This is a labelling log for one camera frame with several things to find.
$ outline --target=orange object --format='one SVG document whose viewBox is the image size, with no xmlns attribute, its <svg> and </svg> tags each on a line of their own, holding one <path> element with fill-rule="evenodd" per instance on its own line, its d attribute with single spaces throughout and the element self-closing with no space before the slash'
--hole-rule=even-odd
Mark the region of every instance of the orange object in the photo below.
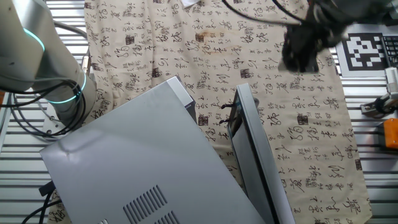
<svg viewBox="0 0 398 224">
<path fill-rule="evenodd" d="M 398 149 L 398 119 L 390 118 L 384 122 L 383 126 L 386 147 Z"/>
<path fill-rule="evenodd" d="M 4 99 L 4 93 L 0 91 L 0 104 L 2 103 Z"/>
</svg>

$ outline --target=calligraphy print fabric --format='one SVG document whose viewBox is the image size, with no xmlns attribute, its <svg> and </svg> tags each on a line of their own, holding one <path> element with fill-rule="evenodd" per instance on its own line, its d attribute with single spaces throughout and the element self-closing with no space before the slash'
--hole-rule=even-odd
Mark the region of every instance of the calligraphy print fabric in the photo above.
<svg viewBox="0 0 398 224">
<path fill-rule="evenodd" d="M 305 0 L 281 0 L 305 17 Z M 290 21 L 268 0 L 230 1 L 258 19 Z M 198 125 L 241 184 L 225 124 L 236 85 L 249 83 L 297 223 L 360 224 L 371 216 L 343 88 L 329 53 L 320 73 L 279 72 L 283 26 L 237 16 L 219 0 L 186 9 L 179 0 L 86 0 L 97 81 L 86 123 L 179 76 L 196 101 Z M 49 223 L 68 223 L 67 215 Z"/>
</svg>

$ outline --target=metal slatted table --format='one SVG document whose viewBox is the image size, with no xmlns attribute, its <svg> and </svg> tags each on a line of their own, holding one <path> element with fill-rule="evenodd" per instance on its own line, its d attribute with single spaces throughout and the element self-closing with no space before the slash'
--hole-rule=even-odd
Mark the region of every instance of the metal slatted table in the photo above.
<svg viewBox="0 0 398 224">
<path fill-rule="evenodd" d="M 47 1 L 47 4 L 56 21 L 85 30 L 84 1 L 58 0 Z M 57 32 L 69 51 L 81 62 L 87 51 L 87 41 L 67 30 L 57 29 Z M 332 53 L 338 62 L 335 50 L 332 49 Z M 363 116 L 359 110 L 360 104 L 386 94 L 386 79 L 341 77 L 341 81 L 373 209 L 374 218 L 369 224 L 398 223 L 398 154 L 381 151 L 375 128 L 381 121 L 395 118 L 396 115 L 374 120 Z M 20 102 L 30 100 L 23 97 L 18 96 Z M 47 107 L 45 100 L 42 100 L 42 104 Z M 25 106 L 23 110 L 33 125 L 42 128 L 45 115 L 37 104 Z M 27 214 L 41 207 L 44 202 L 38 188 L 51 178 L 39 151 L 47 143 L 27 134 L 9 113 L 5 115 L 5 127 L 0 133 L 0 142 L 4 141 L 0 153 L 0 223 L 21 223 Z M 37 223 L 38 220 L 36 216 L 29 223 Z"/>
</svg>

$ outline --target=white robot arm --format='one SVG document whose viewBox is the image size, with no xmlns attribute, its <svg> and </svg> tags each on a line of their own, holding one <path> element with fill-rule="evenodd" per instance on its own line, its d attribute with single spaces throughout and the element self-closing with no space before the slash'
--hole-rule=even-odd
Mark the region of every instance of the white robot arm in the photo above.
<svg viewBox="0 0 398 224">
<path fill-rule="evenodd" d="M 87 116 L 95 101 L 95 83 L 60 40 L 42 0 L 1 0 L 0 34 L 0 90 L 39 91 L 70 80 L 81 88 L 86 103 L 83 116 Z M 61 86 L 45 99 L 64 124 L 75 119 L 73 88 Z"/>
</svg>

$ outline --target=teal light ring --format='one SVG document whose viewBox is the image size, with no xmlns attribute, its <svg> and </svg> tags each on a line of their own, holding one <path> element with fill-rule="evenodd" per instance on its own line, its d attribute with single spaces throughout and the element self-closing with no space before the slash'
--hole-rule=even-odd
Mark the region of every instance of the teal light ring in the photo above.
<svg viewBox="0 0 398 224">
<path fill-rule="evenodd" d="M 85 81 L 83 82 L 83 86 L 81 87 L 81 91 L 77 94 L 77 95 L 75 95 L 75 96 L 73 96 L 73 97 L 71 97 L 71 98 L 69 98 L 69 99 L 67 99 L 67 100 L 64 100 L 64 101 L 59 101 L 59 102 L 53 102 L 53 101 L 50 101 L 50 100 L 48 100 L 48 102 L 49 103 L 57 103 L 57 104 L 60 104 L 60 103 L 67 103 L 67 102 L 69 102 L 69 101 L 71 101 L 71 100 L 74 100 L 83 90 L 84 90 L 84 88 L 85 88 L 85 86 L 86 86 L 86 75 L 85 75 Z"/>
<path fill-rule="evenodd" d="M 42 46 L 43 52 L 44 52 L 44 51 L 45 51 L 45 48 L 44 48 L 43 42 L 42 42 L 36 35 L 34 35 L 31 31 L 27 30 L 26 28 L 24 28 L 24 31 L 25 31 L 25 33 L 26 33 L 27 35 L 33 37 L 35 40 L 38 41 L 38 43 Z"/>
</svg>

